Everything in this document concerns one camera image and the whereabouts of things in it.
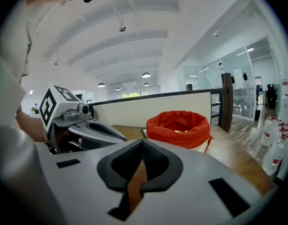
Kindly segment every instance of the trash bin liner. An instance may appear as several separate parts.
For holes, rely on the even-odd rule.
[[[162,112],[149,119],[146,128],[148,138],[187,149],[196,148],[207,140],[210,145],[212,139],[208,120],[205,116],[195,112]]]

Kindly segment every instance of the railing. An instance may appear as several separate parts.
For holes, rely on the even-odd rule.
[[[150,99],[150,98],[159,98],[159,97],[168,97],[168,96],[176,96],[176,95],[183,95],[183,94],[195,94],[195,93],[204,93],[210,92],[211,95],[219,94],[220,102],[211,105],[213,106],[220,106],[219,113],[216,115],[211,116],[211,118],[219,117],[218,119],[218,126],[220,126],[224,131],[227,133],[230,130],[231,121],[232,121],[232,114],[233,114],[233,87],[232,87],[232,79],[231,74],[222,74],[222,86],[223,88],[219,89],[207,89],[207,90],[194,90],[194,91],[181,91],[181,92],[169,92],[169,93],[161,93],[161,94],[154,94],[154,95],[147,95],[142,97],[129,97],[129,98],[122,98],[116,100],[109,100],[104,102],[92,103],[89,104],[90,112],[92,117],[94,117],[94,106],[96,105],[103,105],[103,104],[110,104],[110,103],[119,103],[125,101],[132,101],[132,100],[140,100],[140,99]]]

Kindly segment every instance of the white ceiling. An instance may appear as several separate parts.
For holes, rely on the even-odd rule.
[[[35,68],[23,85],[44,87],[49,80],[94,90],[104,82],[108,92],[128,82],[136,82],[135,89],[145,82],[157,86],[159,75],[173,69],[235,1],[73,0],[30,7]],[[125,32],[119,32],[122,16]],[[143,79],[146,71],[151,77]]]
[[[260,41],[257,41],[249,46],[247,49],[253,48],[252,51],[249,52],[250,59],[254,60],[257,58],[264,58],[271,56],[271,45],[269,43],[268,38],[264,38]]]
[[[136,81],[148,71],[157,85],[164,44],[179,0],[73,0],[30,8],[33,60],[56,60],[106,85]],[[119,32],[122,20],[125,32]]]

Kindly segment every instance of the glass wall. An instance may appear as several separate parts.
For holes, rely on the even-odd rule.
[[[184,75],[185,87],[187,84],[192,84],[193,90],[199,90],[199,79],[196,67],[183,67],[182,72]]]
[[[220,60],[216,60],[199,71],[205,74],[206,89],[222,88],[221,74],[223,71],[219,70],[219,63]]]
[[[222,62],[223,69],[220,70],[219,63]],[[205,76],[206,89],[222,88],[221,74],[230,73],[235,80],[233,83],[233,114],[253,119],[255,111],[254,77],[247,50],[241,48],[215,62],[205,66],[198,73]],[[219,96],[212,95],[212,104],[219,102]]]

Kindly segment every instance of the white cylinder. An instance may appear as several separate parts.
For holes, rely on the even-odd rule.
[[[288,128],[288,96],[280,98],[279,124],[283,123]]]
[[[288,71],[280,73],[280,94],[282,97],[288,95]]]
[[[269,147],[274,139],[274,131],[278,129],[277,120],[274,117],[267,118],[264,125],[264,131],[261,138],[261,144],[265,147]]]
[[[271,148],[264,156],[264,161],[262,164],[262,168],[268,176],[272,176],[276,173],[278,166],[285,155],[285,148],[286,136],[282,134],[282,136],[280,137],[280,134],[278,133]]]

